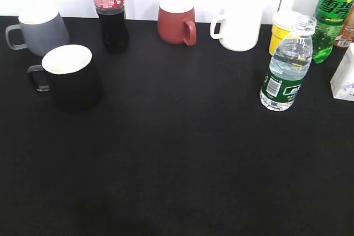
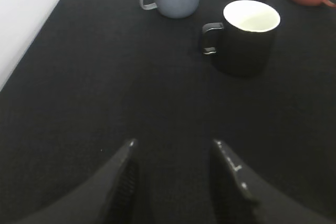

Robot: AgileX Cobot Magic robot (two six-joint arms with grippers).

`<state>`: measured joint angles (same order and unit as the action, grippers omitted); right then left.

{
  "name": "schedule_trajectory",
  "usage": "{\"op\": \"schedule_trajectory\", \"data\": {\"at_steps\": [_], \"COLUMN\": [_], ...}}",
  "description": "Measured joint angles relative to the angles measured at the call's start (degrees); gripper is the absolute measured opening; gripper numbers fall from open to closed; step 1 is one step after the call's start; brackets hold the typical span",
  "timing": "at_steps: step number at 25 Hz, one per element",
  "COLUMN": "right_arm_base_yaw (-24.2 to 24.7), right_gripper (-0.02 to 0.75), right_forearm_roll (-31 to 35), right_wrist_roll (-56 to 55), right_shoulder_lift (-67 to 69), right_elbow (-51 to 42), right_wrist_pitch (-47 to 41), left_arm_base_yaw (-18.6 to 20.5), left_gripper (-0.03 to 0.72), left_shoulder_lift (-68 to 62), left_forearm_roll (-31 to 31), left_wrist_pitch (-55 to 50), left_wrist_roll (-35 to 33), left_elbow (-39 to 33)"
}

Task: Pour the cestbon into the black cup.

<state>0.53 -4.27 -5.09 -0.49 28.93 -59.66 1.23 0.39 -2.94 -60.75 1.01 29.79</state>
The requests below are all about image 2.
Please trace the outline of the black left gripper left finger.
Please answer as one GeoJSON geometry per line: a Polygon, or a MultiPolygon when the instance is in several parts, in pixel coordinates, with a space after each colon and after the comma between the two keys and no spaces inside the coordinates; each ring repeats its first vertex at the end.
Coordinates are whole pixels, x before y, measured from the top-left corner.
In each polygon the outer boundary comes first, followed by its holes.
{"type": "Polygon", "coordinates": [[[136,139],[126,141],[90,178],[19,223],[127,223],[139,179],[136,139]]]}

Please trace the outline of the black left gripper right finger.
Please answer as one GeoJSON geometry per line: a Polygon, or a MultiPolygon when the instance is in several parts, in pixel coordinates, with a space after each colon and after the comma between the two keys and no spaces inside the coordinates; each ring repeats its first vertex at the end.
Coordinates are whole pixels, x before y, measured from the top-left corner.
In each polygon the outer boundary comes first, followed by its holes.
{"type": "Polygon", "coordinates": [[[212,207],[217,223],[332,223],[262,179],[222,140],[212,140],[212,207]]]}

